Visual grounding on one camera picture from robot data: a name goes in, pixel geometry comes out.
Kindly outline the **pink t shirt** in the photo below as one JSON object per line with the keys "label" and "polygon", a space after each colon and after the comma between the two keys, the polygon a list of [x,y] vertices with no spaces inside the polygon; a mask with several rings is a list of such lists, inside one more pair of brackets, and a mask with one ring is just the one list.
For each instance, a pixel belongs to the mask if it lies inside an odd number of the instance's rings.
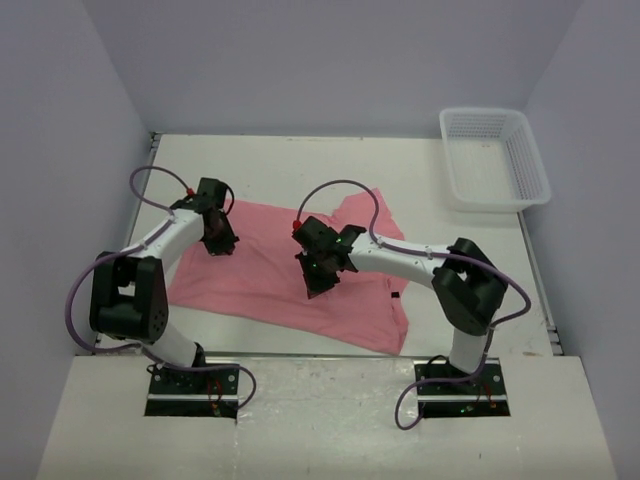
{"label": "pink t shirt", "polygon": [[291,237],[296,212],[237,201],[232,255],[201,243],[182,255],[168,288],[170,304],[319,334],[378,353],[401,352],[409,329],[400,294],[408,283],[380,273],[341,274],[338,285],[309,298]]}

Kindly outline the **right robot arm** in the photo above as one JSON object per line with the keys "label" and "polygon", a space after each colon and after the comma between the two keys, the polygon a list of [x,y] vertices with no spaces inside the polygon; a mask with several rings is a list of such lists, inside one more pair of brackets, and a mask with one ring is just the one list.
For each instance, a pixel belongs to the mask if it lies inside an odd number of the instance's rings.
{"label": "right robot arm", "polygon": [[301,247],[296,259],[310,298],[331,290],[345,271],[380,273],[432,289],[454,328],[448,385],[467,393],[481,382],[490,324],[508,284],[474,242],[459,238],[435,248],[392,243],[361,226],[336,231],[313,216],[293,223],[292,238]]}

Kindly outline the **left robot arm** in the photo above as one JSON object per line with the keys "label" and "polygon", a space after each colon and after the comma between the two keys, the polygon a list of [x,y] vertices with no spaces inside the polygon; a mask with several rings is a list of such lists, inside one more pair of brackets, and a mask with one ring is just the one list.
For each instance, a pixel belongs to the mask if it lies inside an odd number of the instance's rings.
{"label": "left robot arm", "polygon": [[210,368],[201,345],[170,322],[165,271],[192,246],[210,256],[234,252],[239,238],[225,209],[234,198],[226,183],[203,178],[169,207],[163,223],[125,250],[101,254],[92,268],[91,329],[137,342],[152,361],[173,369],[172,380],[187,393],[206,385]]}

